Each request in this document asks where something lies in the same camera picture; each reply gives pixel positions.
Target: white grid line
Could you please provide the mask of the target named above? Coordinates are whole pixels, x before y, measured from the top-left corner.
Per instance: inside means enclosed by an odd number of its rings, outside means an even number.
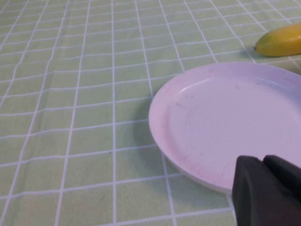
[[[236,14],[236,16],[239,16],[239,15],[247,15],[248,13],[243,13],[243,14]],[[157,15],[157,16],[148,16],[147,18],[151,18],[151,17],[158,17],[158,16],[162,16],[162,15]],[[209,18],[202,18],[202,19],[197,19],[196,21],[205,21],[205,20],[210,20],[210,19],[216,19],[216,18],[220,18],[219,16],[215,16],[215,17],[209,17]],[[299,16],[295,16],[295,17],[291,17],[290,19],[298,19],[300,18]],[[136,18],[130,18],[130,19],[124,19],[122,21],[127,21],[127,20],[136,20]],[[267,20],[262,20],[261,23],[264,23],[264,22],[267,22],[267,21],[283,21],[284,19],[267,19]],[[187,21],[191,21],[193,22],[192,20],[186,20],[186,21],[176,21],[176,22],[170,22],[170,24],[180,24],[180,23],[183,23],[183,22],[187,22]],[[25,24],[17,24],[17,25],[26,25],[26,24],[34,24],[35,22],[30,22],[30,23],[25,23]],[[108,24],[108,22],[98,22],[98,23],[91,23],[92,25],[93,24],[102,24],[102,23],[105,23],[105,24]],[[242,26],[242,25],[245,25],[245,24],[235,24],[235,25],[230,25],[231,27],[235,27],[235,26]],[[155,25],[148,25],[148,26],[142,26],[142,28],[145,28],[145,27],[152,27],[152,26],[162,26],[162,25],[165,25],[165,24],[155,24]],[[79,24],[79,25],[69,25],[69,26],[63,26],[63,28],[69,28],[69,27],[82,27],[83,24]],[[139,27],[133,27],[133,28],[124,28],[124,29],[117,29],[115,31],[126,31],[126,30],[132,30],[132,29],[138,29]],[[58,27],[53,27],[53,28],[45,28],[45,29],[37,29],[37,31],[49,31],[49,30],[56,30],[58,29]],[[216,29],[216,27],[213,27],[213,28],[204,28],[202,30],[213,30],[213,29]],[[32,32],[32,31],[25,31],[25,32],[13,32],[11,34],[23,34],[23,33],[29,33],[29,32]],[[90,34],[101,34],[101,33],[109,33],[111,31],[104,31],[104,32],[89,32],[88,35]],[[68,37],[68,36],[80,36],[82,34],[76,34],[76,35],[63,35],[61,37]],[[22,43],[22,42],[9,42],[9,43],[6,43],[6,44],[16,44],[16,43]]]
[[[182,174],[181,173],[174,173],[174,174],[167,175],[168,178],[179,177],[179,176],[182,176]],[[163,179],[165,177],[166,177],[165,175],[161,175],[161,176],[152,176],[152,177],[147,177],[147,178],[119,180],[119,181],[116,181],[116,184],[120,185],[120,184],[133,183],[133,182],[156,180],[156,179]],[[70,192],[70,191],[83,190],[83,189],[103,187],[103,186],[111,186],[111,185],[113,185],[113,182],[105,182],[105,183],[85,185],[85,186],[77,186],[77,187],[68,187],[68,188],[63,189],[63,193]],[[22,196],[22,195],[27,195],[27,194],[35,195],[35,194],[60,193],[60,191],[61,191],[60,189],[45,190],[45,191],[26,191],[26,192],[21,192],[21,193],[18,193],[18,194],[14,194],[11,197],[16,198],[16,197],[19,197],[19,196]],[[6,199],[6,198],[8,198],[8,196],[0,196],[0,199]]]
[[[113,132],[113,224],[117,222],[117,186],[116,186],[116,177],[117,177],[117,166],[116,166],[116,109],[115,109],[115,44],[114,44],[114,5],[113,0],[111,0],[111,38],[112,38],[112,132]]]
[[[190,217],[190,216],[198,216],[202,214],[208,214],[208,213],[219,213],[219,212],[226,212],[229,211],[229,208],[220,208],[220,209],[212,209],[212,210],[201,210],[196,212],[190,212],[190,213],[178,213],[175,214],[175,218],[182,218],[182,217]],[[139,220],[130,220],[130,221],[123,221],[118,222],[117,224],[106,224],[106,225],[97,225],[97,226],[123,226],[123,225],[131,225],[131,224],[140,224],[144,222],[153,222],[157,220],[164,220],[164,219],[172,219],[172,215],[163,215],[159,217],[152,217],[152,218],[143,218]]]
[[[168,31],[169,31],[169,34],[170,34],[170,38],[174,44],[174,48],[175,48],[175,51],[176,51],[176,54],[177,54],[177,58],[178,58],[178,61],[181,65],[181,69],[182,71],[184,72],[185,69],[184,69],[184,66],[183,66],[183,63],[182,63],[182,60],[180,58],[180,54],[179,54],[179,51],[178,51],[178,48],[177,48],[177,45],[174,41],[174,37],[173,37],[173,34],[171,32],[171,29],[169,27],[169,24],[168,24],[168,20],[166,18],[166,14],[164,12],[164,7],[162,6],[162,3],[161,3],[161,0],[158,0],[159,4],[160,4],[160,7],[161,7],[161,10],[162,10],[162,13],[163,13],[163,17],[164,17],[164,20],[166,22],[166,25],[167,25],[167,28],[168,28]],[[171,216],[172,216],[172,221],[173,221],[173,225],[174,226],[177,226],[177,221],[175,219],[175,211],[174,211],[174,201],[173,201],[173,196],[172,196],[172,193],[171,193],[171,188],[170,188],[170,183],[169,183],[169,179],[167,177],[168,175],[168,172],[167,172],[167,167],[166,167],[166,158],[163,154],[163,152],[161,151],[161,159],[162,159],[162,163],[163,163],[163,171],[164,171],[164,175],[166,176],[165,178],[165,182],[166,182],[166,189],[167,189],[167,196],[168,196],[168,200],[169,200],[169,206],[170,206],[170,213],[171,213]]]
[[[38,19],[38,21],[37,21],[35,27],[34,27],[34,31],[35,31],[35,29],[37,28],[37,26],[38,26],[38,24],[39,24],[39,22],[40,22],[40,20],[41,20],[41,18],[42,18],[43,12],[45,11],[46,6],[47,6],[48,3],[49,3],[49,0],[47,0],[45,6],[44,6],[44,8],[43,8],[43,11],[42,11],[42,13],[41,13],[41,15],[40,15],[40,17],[39,17],[39,19]],[[22,57],[21,57],[20,62],[22,61],[24,55],[25,55],[25,51],[24,51],[24,53],[22,54]],[[0,107],[2,106],[3,101],[4,101],[4,99],[5,99],[5,96],[7,95],[8,91],[9,91],[9,88],[11,87],[11,85],[12,85],[12,83],[13,83],[14,77],[15,77],[15,75],[16,75],[16,72],[15,72],[15,71],[16,71],[16,68],[17,68],[17,66],[15,67],[12,81],[11,81],[11,83],[10,83],[10,85],[9,85],[9,87],[8,87],[8,89],[7,89],[7,91],[5,92],[4,97],[3,97],[2,100],[1,100]],[[29,130],[28,130],[26,139],[25,139],[25,141],[24,141],[24,143],[23,143],[23,146],[22,146],[22,149],[21,149],[21,152],[20,152],[20,155],[19,155],[19,162],[22,160],[24,148],[25,148],[25,145],[26,145],[26,141],[28,140],[28,137],[29,137],[28,135],[30,134],[30,131],[31,131],[31,129],[32,129],[33,122],[34,122],[34,118],[35,118],[35,115],[33,115],[33,117],[32,117],[32,121],[31,121]],[[13,190],[14,190],[14,187],[15,187],[15,184],[16,184],[16,180],[17,180],[17,176],[18,176],[19,170],[20,170],[20,164],[18,163],[17,168],[16,168],[16,171],[15,171],[15,175],[14,175],[14,178],[13,178],[13,182],[12,182],[12,185],[11,185],[10,190],[9,190],[9,193],[8,193],[8,198],[7,198],[7,200],[6,200],[5,207],[4,207],[4,210],[3,210],[3,213],[2,213],[1,219],[0,219],[0,226],[2,225],[2,223],[3,223],[3,221],[4,221],[4,217],[5,217],[6,212],[7,212],[7,210],[8,210],[8,205],[9,205],[10,198],[11,198],[11,195],[12,195],[12,193],[13,193]]]
[[[207,8],[206,9],[197,9],[197,10],[192,10],[192,12],[197,12],[197,11],[206,11],[208,10]],[[273,9],[269,9],[269,10],[261,10],[262,12],[273,12],[274,10]],[[182,13],[188,13],[188,11],[181,11],[181,12],[176,12],[177,14],[182,14]],[[166,16],[169,16],[169,15],[174,15],[176,14],[175,12],[173,13],[167,13],[165,14]],[[247,15],[248,13],[250,12],[245,12],[245,13],[238,13],[238,14],[234,14],[234,15],[225,15],[223,17],[227,18],[227,17],[234,17],[234,16],[240,16],[240,15]],[[143,19],[147,19],[147,18],[153,18],[153,17],[162,17],[163,15],[162,14],[159,14],[159,15],[151,15],[151,16],[142,16],[141,18]],[[80,17],[84,17],[84,16],[72,16],[72,17],[69,17],[69,18],[80,18]],[[214,18],[220,18],[219,16],[213,16],[213,17],[207,17],[207,18],[202,18],[202,19],[198,19],[197,21],[204,21],[204,20],[210,20],[210,19],[214,19]],[[59,21],[61,19],[51,19],[51,20],[42,20],[42,22],[53,22],[53,21]],[[136,20],[136,17],[132,17],[132,18],[127,18],[127,19],[120,19],[120,20],[115,20],[115,22],[124,22],[124,21],[129,21],[129,20]],[[170,22],[170,24],[176,24],[176,23],[183,23],[183,22],[186,22],[186,21],[176,21],[176,22]],[[27,22],[27,23],[16,23],[16,25],[26,25],[26,24],[34,24],[35,22]],[[103,21],[103,22],[93,22],[93,23],[88,23],[88,25],[94,25],[94,24],[110,24],[111,22],[110,21]],[[78,26],[83,26],[84,24],[75,24],[75,25],[64,25],[63,28],[67,28],[67,27],[78,27]],[[45,28],[45,29],[38,29],[38,31],[47,31],[47,30],[52,30],[52,29],[57,29],[59,27],[52,27],[52,28]],[[18,33],[25,33],[25,32],[14,32],[12,34],[18,34]]]
[[[176,43],[175,43],[175,41],[174,41],[173,34],[172,34],[171,30],[170,30],[170,27],[169,27],[169,24],[168,24],[168,20],[167,20],[167,18],[166,18],[165,13],[164,13],[163,6],[162,6],[162,4],[161,4],[161,1],[160,1],[160,0],[158,0],[158,1],[159,1],[160,6],[161,6],[161,10],[162,10],[163,17],[164,17],[164,19],[165,19],[165,22],[166,22],[166,25],[167,25],[169,34],[170,34],[170,38],[171,38],[171,40],[173,41],[174,48],[175,48],[175,51],[176,51],[176,53],[177,53],[177,57],[178,57],[179,63],[180,63],[180,65],[181,65],[182,71],[184,72],[185,69],[184,69],[183,63],[182,63],[182,61],[181,61],[181,58],[180,58],[180,55],[179,55],[178,48],[177,48]]]
[[[264,34],[264,33],[263,32],[257,32],[257,33],[252,33],[252,34],[241,35],[241,36],[238,36],[238,37],[239,38],[248,37],[248,36],[252,36],[252,35],[255,35],[255,34]],[[161,35],[158,35],[158,36],[145,37],[143,39],[148,39],[148,38],[153,38],[153,37],[163,37],[163,36],[169,37],[169,35],[170,34],[161,34]],[[171,46],[174,46],[174,45],[179,46],[179,45],[186,45],[186,44],[206,43],[206,42],[215,42],[215,41],[231,40],[231,39],[236,39],[236,38],[235,37],[229,37],[229,38],[224,38],[224,39],[214,39],[214,40],[208,40],[208,41],[181,42],[181,43],[172,44],[172,45],[165,45],[165,46],[154,47],[154,48],[146,48],[145,50],[149,51],[149,50],[154,50],[154,49],[167,48],[167,47],[171,47]],[[129,40],[140,40],[140,38],[129,39]],[[103,44],[110,44],[110,43],[112,43],[112,42],[111,41],[108,41],[108,42],[96,42],[96,43],[87,44],[87,45],[85,45],[85,47],[97,46],[97,45],[103,45]],[[81,47],[81,45],[75,45],[75,46],[58,46],[58,47],[55,47],[55,49],[59,50],[60,48],[76,48],[76,47]],[[51,49],[53,49],[53,48],[42,48],[42,49],[26,50],[25,53],[39,52],[39,51],[45,51],[45,50],[51,50]],[[132,53],[132,52],[139,52],[139,51],[143,51],[143,49],[134,49],[134,50],[116,52],[115,55],[116,54],[126,54],[126,53]],[[16,55],[16,54],[20,54],[20,53],[23,53],[23,51],[0,54],[0,56]],[[105,56],[105,55],[111,55],[111,54],[112,53],[95,53],[95,54],[84,54],[83,56],[85,56],[85,57],[88,57],[88,56]],[[62,57],[62,58],[59,58],[59,59],[61,59],[61,60],[67,60],[67,59],[77,59],[77,58],[80,58],[80,56]],[[31,62],[21,62],[20,64],[33,64],[33,63],[36,63],[36,62],[46,62],[46,61],[47,60],[31,61]]]
[[[7,3],[3,6],[3,8],[0,11],[0,14],[3,12],[3,10],[5,9],[5,7],[10,3],[10,0],[7,1]]]
[[[122,151],[128,151],[128,150],[136,150],[136,149],[143,149],[148,147],[157,147],[157,145],[141,145],[141,146],[132,146],[132,147],[123,147],[123,148],[117,148],[116,152],[122,152]],[[80,154],[70,154],[69,158],[75,158],[75,157],[82,157],[82,156],[91,156],[91,155],[98,155],[103,153],[112,153],[113,150],[104,150],[104,151],[97,151],[97,152],[88,152],[88,153],[80,153]],[[31,161],[38,161],[38,160],[47,160],[47,159],[55,159],[55,158],[65,158],[65,155],[49,155],[49,156],[38,156],[38,157],[32,157],[27,160],[22,160],[20,163],[29,163]],[[17,165],[18,162],[9,162],[9,163],[2,163],[0,164],[1,167],[7,167],[7,166],[14,166]]]
[[[69,152],[70,152],[70,147],[71,147],[71,137],[72,137],[72,131],[73,131],[73,125],[74,125],[74,119],[75,119],[75,107],[76,107],[77,98],[78,98],[78,94],[79,94],[80,72],[81,72],[81,65],[82,65],[84,47],[85,47],[85,43],[86,43],[86,33],[87,33],[87,24],[88,24],[88,19],[89,19],[90,3],[91,2],[89,0],[89,2],[88,2],[88,11],[87,11],[87,16],[86,16],[85,35],[84,35],[84,40],[83,40],[83,45],[82,45],[81,55],[80,55],[80,60],[79,60],[79,72],[78,72],[78,78],[77,78],[75,98],[74,98],[74,103],[73,103],[73,110],[72,110],[70,131],[69,131],[69,136],[68,136],[67,150],[66,150],[66,154],[65,154],[63,175],[62,175],[62,181],[61,181],[61,187],[60,187],[60,194],[59,194],[59,198],[58,198],[58,202],[57,202],[57,209],[56,209],[56,214],[55,214],[55,226],[58,226],[58,224],[59,224],[61,205],[62,205],[62,200],[63,200],[63,189],[64,189],[64,184],[65,184],[68,157],[69,157]]]

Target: checkered tablecloth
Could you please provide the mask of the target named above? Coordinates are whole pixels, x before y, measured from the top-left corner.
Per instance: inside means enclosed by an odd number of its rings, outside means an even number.
[[[301,0],[1,0],[0,226],[233,226],[227,195],[154,144],[158,89],[197,66],[265,58]]]

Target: plate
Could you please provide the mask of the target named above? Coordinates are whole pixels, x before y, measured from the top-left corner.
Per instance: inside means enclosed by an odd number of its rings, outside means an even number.
[[[253,63],[194,68],[159,90],[149,124],[179,171],[230,194],[240,155],[275,154],[301,167],[301,77]]]

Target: banana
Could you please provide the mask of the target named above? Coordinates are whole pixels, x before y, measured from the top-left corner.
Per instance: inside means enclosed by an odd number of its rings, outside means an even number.
[[[266,33],[258,40],[254,49],[257,53],[270,57],[301,54],[301,23]]]

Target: table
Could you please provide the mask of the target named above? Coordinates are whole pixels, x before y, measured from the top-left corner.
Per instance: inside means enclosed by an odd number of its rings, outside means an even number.
[[[228,195],[167,161],[151,100],[226,61],[301,74],[255,42],[301,22],[301,0],[2,0],[0,226],[233,226]]]

